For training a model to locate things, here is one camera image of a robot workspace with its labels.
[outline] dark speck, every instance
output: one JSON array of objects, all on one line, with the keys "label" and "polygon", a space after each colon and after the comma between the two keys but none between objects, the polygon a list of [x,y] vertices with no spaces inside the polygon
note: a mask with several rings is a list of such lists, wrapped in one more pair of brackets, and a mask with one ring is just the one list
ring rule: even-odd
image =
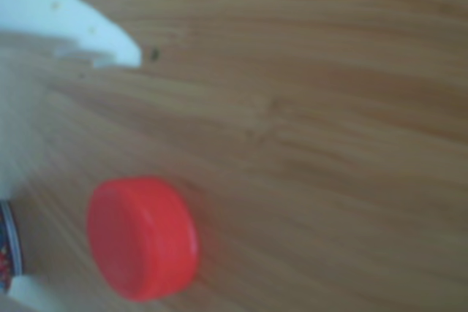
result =
[{"label": "dark speck", "polygon": [[153,51],[151,51],[151,61],[156,61],[159,58],[159,50],[158,48],[154,48]]}]

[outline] table surface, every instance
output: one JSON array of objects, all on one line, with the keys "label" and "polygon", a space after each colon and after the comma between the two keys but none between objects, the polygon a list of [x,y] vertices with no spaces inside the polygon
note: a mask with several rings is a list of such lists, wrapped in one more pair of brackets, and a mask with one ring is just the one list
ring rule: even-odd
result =
[{"label": "table surface", "polygon": [[[467,310],[468,0],[85,1],[141,69],[0,50],[0,187],[66,311]],[[173,182],[202,240],[160,302],[86,242],[93,188],[130,175]]]}]

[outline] wood grain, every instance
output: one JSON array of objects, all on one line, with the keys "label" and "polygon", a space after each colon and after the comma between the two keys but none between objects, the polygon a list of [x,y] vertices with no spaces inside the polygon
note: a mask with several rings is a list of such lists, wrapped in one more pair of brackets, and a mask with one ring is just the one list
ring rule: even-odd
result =
[{"label": "wood grain", "polygon": [[[0,52],[0,184],[68,311],[467,310],[468,0],[86,1],[141,69]],[[193,286],[142,305],[83,230],[99,182],[140,174],[203,244]]]}]

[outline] plastic cap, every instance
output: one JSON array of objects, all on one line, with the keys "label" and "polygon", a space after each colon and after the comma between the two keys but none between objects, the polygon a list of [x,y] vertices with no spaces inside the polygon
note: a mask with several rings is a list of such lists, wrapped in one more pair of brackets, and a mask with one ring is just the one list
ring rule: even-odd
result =
[{"label": "plastic cap", "polygon": [[102,184],[91,199],[87,231],[105,280],[129,300],[177,292],[197,270],[193,220],[164,180],[123,178]]}]

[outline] white plastic object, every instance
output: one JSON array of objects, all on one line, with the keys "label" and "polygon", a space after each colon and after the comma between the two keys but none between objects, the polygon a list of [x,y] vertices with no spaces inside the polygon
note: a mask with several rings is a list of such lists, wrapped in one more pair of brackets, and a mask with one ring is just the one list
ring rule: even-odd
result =
[{"label": "white plastic object", "polygon": [[52,50],[94,67],[141,64],[135,41],[81,0],[0,0],[0,46]]}]

